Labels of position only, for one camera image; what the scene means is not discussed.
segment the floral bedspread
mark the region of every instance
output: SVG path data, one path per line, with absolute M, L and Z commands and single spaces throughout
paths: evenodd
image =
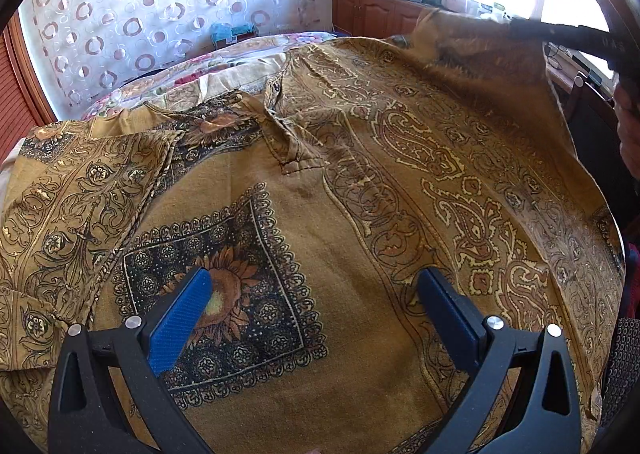
M 205 74 L 220 72 L 247 61 L 285 52 L 312 42 L 335 38 L 331 33 L 309 31 L 286 35 L 269 35 L 238 42 L 227 48 L 197 56 L 153 76 L 139 78 L 100 98 L 85 112 L 82 119 L 111 116 L 146 100 L 162 96 L 177 85 L 188 84 Z

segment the paisley pattern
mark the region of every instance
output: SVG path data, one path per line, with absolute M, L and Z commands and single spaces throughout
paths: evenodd
M 586 451 L 624 276 L 620 240 L 575 158 L 539 48 L 469 22 L 434 13 L 401 47 L 341 39 L 293 50 L 264 101 L 230 95 L 176 114 L 145 106 L 137 119 L 162 125 L 142 134 L 33 134 L 25 152 L 46 172 L 0 229 L 0 394 L 28 434 L 45 445 L 66 326 L 91 322 L 90 311 L 107 327 L 146 312 L 199 266 L 214 292 L 162 379 L 214 449 L 252 452 L 273 440 L 262 434 L 270 426 L 288 441 L 266 449 L 287 454 L 311 440 L 418 452 L 466 381 L 416 294 L 416 273 L 436 265 L 482 313 L 564 328 Z M 237 173 L 211 201 L 192 189 L 199 204 L 189 204 L 196 164 Z M 329 239 L 340 264 L 320 257 Z M 109 275 L 113 291 L 98 300 Z M 380 344 L 394 353 L 379 355 Z M 514 382 L 476 446 L 494 434 Z M 362 414 L 367 398 L 373 411 Z M 381 416 L 380 404 L 396 412 Z M 248 410 L 263 428 L 242 426 Z M 343 430 L 345 416 L 354 425 Z M 363 420 L 376 445 L 362 445 Z
M 4 213 L 0 232 L 0 369 L 52 366 L 133 228 L 175 132 L 76 137 Z
M 209 271 L 214 293 L 175 367 L 162 373 L 180 408 L 326 356 L 314 300 L 264 183 L 211 215 L 137 236 L 113 278 L 123 317 L 146 313 L 196 265 Z
M 462 62 L 474 76 L 486 74 L 478 61 L 456 58 L 456 67 Z M 516 328 L 564 326 L 588 443 L 597 418 L 590 395 L 606 361 L 623 278 L 618 236 L 607 238 L 606 223 L 594 223 L 599 215 L 585 217 L 558 169 L 512 119 L 478 98 L 465 108 L 441 90 L 433 76 L 452 72 L 442 63 L 421 74 L 409 62 L 401 50 L 366 39 L 302 48 L 271 83 L 267 107 L 290 135 L 303 127 L 308 153 L 324 161 L 327 192 L 378 268 L 440 408 L 449 407 L 462 380 L 417 301 L 415 274 L 428 264 L 443 269 L 482 312 L 499 313 Z M 499 71 L 512 77 L 524 67 Z M 468 78 L 455 72 L 457 80 Z M 270 148 L 281 163 L 292 155 L 286 141 Z M 421 196 L 408 194 L 418 190 Z M 605 221 L 608 210 L 599 203 Z M 503 410 L 494 408 L 479 444 Z

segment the metal screw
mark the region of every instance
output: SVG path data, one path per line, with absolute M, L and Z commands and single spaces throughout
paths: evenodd
M 502 320 L 500 317 L 497 317 L 496 315 L 490 316 L 486 320 L 486 323 L 491 329 L 494 329 L 495 331 L 504 328 L 504 320 Z
M 559 337 L 562 335 L 562 329 L 557 324 L 549 324 L 546 327 L 546 332 L 549 333 L 552 337 Z
M 138 315 L 133 315 L 124 321 L 124 325 L 129 329 L 139 328 L 141 324 L 142 318 L 140 318 Z
M 67 333 L 69 333 L 69 336 L 75 337 L 76 335 L 80 334 L 80 331 L 82 331 L 82 326 L 79 324 L 72 324 L 69 326 L 69 329 L 67 331 Z

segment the sunflower print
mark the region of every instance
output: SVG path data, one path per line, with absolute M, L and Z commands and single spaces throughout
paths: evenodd
M 187 148 L 196 148 L 225 141 L 246 120 L 248 120 L 246 116 L 240 116 L 234 112 L 222 112 L 211 121 L 196 118 L 191 121 L 182 143 Z
M 42 148 L 47 143 L 55 145 L 58 140 L 62 139 L 63 135 L 62 124 L 56 123 L 55 125 L 47 125 L 36 129 L 33 132 L 31 142 L 35 148 Z
M 249 324 L 249 316 L 243 308 L 250 305 L 250 290 L 260 281 L 253 277 L 257 266 L 238 257 L 238 246 L 225 246 L 212 257 L 196 257 L 194 266 L 209 272 L 213 293 L 191 334 L 190 344 L 203 337 L 212 339 L 216 346 L 223 341 L 232 342 L 242 338 L 242 331 Z M 177 282 L 162 287 L 161 293 L 173 291 L 184 275 L 177 274 Z

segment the wooden window frame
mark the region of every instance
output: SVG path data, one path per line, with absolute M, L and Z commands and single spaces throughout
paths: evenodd
M 47 97 L 40 86 L 40 81 L 36 76 L 35 69 L 29 57 L 27 44 L 22 34 L 22 26 L 20 25 L 20 17 L 16 12 L 9 20 L 9 23 L 2 32 L 4 43 L 9 55 L 11 67 L 20 91 L 24 97 L 31 115 L 40 125 L 53 123 L 57 121 L 56 115 L 53 113 Z

